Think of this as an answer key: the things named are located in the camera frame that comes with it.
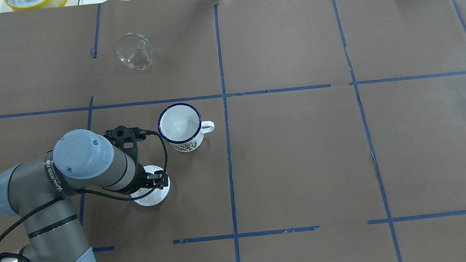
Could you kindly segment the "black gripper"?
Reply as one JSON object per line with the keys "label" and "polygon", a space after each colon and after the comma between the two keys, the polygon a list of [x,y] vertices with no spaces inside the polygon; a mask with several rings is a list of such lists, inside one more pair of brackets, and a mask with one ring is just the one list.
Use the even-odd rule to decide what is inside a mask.
{"label": "black gripper", "polygon": [[132,181],[130,195],[139,193],[141,190],[149,192],[151,189],[164,189],[169,186],[168,174],[166,171],[156,165],[137,164],[137,176]]}

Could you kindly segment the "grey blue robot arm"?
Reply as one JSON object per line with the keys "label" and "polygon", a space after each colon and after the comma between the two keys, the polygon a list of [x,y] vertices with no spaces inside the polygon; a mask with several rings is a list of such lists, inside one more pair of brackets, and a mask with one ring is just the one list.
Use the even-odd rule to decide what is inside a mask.
{"label": "grey blue robot arm", "polygon": [[105,135],[73,130],[52,151],[0,173],[0,212],[19,220],[0,235],[0,262],[96,262],[72,198],[134,201],[168,185],[147,172],[137,142],[158,132],[118,126]]}

